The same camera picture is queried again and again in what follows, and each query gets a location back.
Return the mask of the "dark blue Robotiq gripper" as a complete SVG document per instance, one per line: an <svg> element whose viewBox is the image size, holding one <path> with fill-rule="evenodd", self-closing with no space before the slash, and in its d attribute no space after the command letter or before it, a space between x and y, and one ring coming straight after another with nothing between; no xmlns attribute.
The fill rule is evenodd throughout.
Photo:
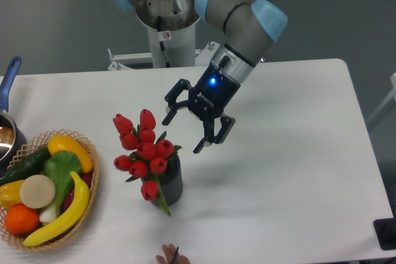
<svg viewBox="0 0 396 264"><path fill-rule="evenodd" d="M179 79L173 88L165 95L166 116L162 124L169 124L178 110L188 107L203 123L204 136L193 150L198 154L204 147L221 144L225 141L236 119L224 112L225 106L240 88L240 84L229 79L212 63L209 64L197 84L192 87L186 79ZM189 91L188 100L177 102L183 91ZM220 130L215 134L215 119L220 118Z"/></svg>

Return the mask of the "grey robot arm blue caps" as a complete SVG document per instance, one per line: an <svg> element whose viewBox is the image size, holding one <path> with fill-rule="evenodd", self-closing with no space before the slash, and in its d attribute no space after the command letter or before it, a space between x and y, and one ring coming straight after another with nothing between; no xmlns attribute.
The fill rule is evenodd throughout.
<svg viewBox="0 0 396 264"><path fill-rule="evenodd" d="M223 32L227 41L214 52L198 82L191 85L181 79L166 95L163 123L169 124L178 110L187 108L204 127L196 153L224 142L235 123L225 114L225 107L284 31L286 15L273 0L111 1L122 10L134 9L145 25L155 68L195 64L198 21Z"/></svg>

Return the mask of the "person hand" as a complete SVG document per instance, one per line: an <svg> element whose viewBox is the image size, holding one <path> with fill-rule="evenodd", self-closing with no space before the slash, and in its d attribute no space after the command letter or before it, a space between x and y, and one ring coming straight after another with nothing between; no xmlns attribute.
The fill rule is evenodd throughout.
<svg viewBox="0 0 396 264"><path fill-rule="evenodd" d="M156 255L155 259L159 264L169 264L176 250L176 246L173 244L163 244L161 247L163 255ZM190 260L185 255L181 255L178 252L177 264L191 264Z"/></svg>

